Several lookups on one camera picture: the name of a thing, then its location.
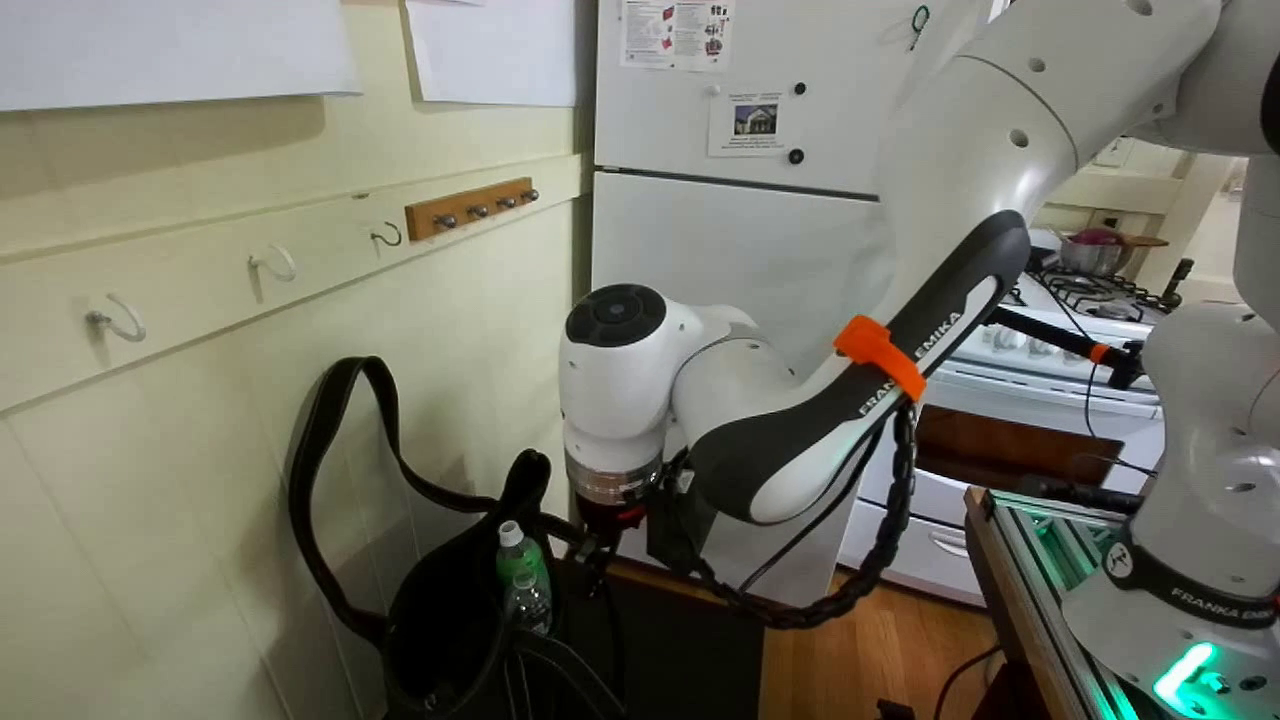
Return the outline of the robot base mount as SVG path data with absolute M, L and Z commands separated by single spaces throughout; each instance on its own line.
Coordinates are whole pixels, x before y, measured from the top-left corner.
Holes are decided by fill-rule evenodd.
M 1280 720 L 1271 630 L 1113 590 L 1122 511 L 1000 489 L 971 489 L 966 503 L 1000 643 L 1051 720 Z

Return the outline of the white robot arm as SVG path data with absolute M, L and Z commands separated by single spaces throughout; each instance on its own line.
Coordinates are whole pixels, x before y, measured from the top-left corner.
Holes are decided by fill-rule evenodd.
M 736 307 L 603 286 L 564 320 L 572 497 L 595 524 L 646 511 L 680 433 L 695 492 L 749 524 L 810 511 L 837 463 L 924 397 L 932 368 L 1030 265 L 1030 221 L 1116 135 L 1249 166 L 1233 307 L 1186 303 L 1145 343 L 1163 458 L 1142 509 L 1066 605 L 1100 669 L 1186 720 L 1275 720 L 1280 594 L 1280 0 L 1018 0 L 949 14 L 894 115 L 888 307 L 787 376 Z

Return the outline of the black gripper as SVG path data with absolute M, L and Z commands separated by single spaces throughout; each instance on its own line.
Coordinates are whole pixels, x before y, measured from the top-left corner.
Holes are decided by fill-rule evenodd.
M 662 560 L 695 584 L 714 584 L 715 573 L 703 560 L 703 540 L 715 511 L 694 489 L 695 471 L 689 458 L 652 462 L 637 471 L 595 471 L 582 462 L 568 463 L 578 518 L 586 524 L 582 560 L 603 569 L 627 533 L 646 535 L 646 555 Z

